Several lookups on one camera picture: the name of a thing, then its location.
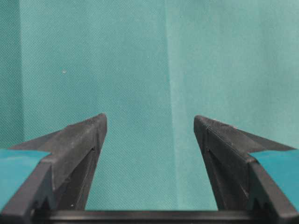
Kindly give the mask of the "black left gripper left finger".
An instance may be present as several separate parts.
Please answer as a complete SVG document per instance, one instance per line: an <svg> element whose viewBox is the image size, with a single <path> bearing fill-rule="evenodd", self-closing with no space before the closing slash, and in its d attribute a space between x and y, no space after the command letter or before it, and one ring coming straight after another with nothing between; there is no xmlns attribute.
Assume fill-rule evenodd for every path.
<svg viewBox="0 0 299 224"><path fill-rule="evenodd" d="M31 224L40 211L83 209L107 117L87 120L0 151L0 221Z"/></svg>

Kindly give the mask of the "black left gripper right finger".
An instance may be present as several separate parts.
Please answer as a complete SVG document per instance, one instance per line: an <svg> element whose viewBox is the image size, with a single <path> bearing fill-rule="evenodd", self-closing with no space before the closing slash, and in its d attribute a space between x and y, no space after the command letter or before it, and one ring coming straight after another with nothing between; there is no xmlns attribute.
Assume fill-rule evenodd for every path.
<svg viewBox="0 0 299 224"><path fill-rule="evenodd" d="M268 223L298 223L297 149L201 115L193 128L219 210L260 210Z"/></svg>

